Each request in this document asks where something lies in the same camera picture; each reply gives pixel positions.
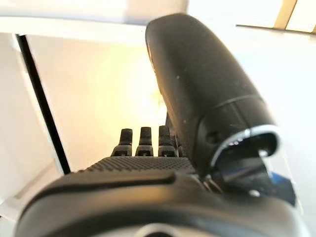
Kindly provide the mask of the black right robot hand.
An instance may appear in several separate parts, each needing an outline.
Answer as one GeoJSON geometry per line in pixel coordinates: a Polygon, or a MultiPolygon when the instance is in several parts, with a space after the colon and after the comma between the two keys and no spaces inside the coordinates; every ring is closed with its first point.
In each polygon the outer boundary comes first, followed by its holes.
{"type": "Polygon", "coordinates": [[[27,38],[17,37],[63,176],[25,206],[17,237],[308,237],[289,177],[265,159],[281,137],[223,43],[187,14],[150,21],[145,42],[167,107],[154,156],[149,127],[132,150],[71,172],[27,38]]]}

